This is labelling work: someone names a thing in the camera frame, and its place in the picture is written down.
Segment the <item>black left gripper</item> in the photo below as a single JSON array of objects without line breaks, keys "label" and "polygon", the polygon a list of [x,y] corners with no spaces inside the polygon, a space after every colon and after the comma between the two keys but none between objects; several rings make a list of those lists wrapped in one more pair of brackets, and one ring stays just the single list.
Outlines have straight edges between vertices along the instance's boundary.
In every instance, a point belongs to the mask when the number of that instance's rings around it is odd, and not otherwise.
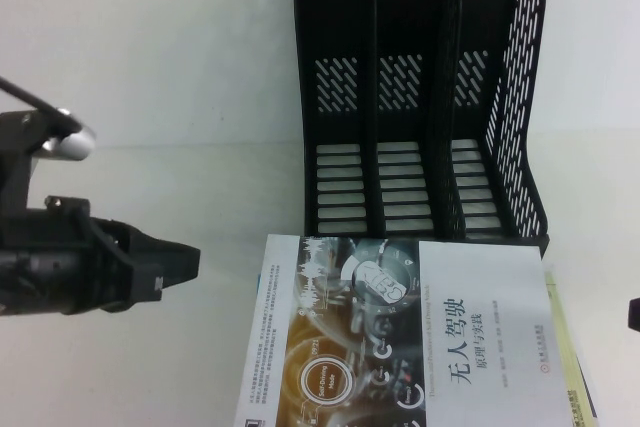
[{"label": "black left gripper", "polygon": [[201,251],[144,233],[134,235],[134,258],[90,216],[75,220],[90,241],[89,268],[74,314],[122,313],[139,303],[159,302],[163,290],[198,276]]}]

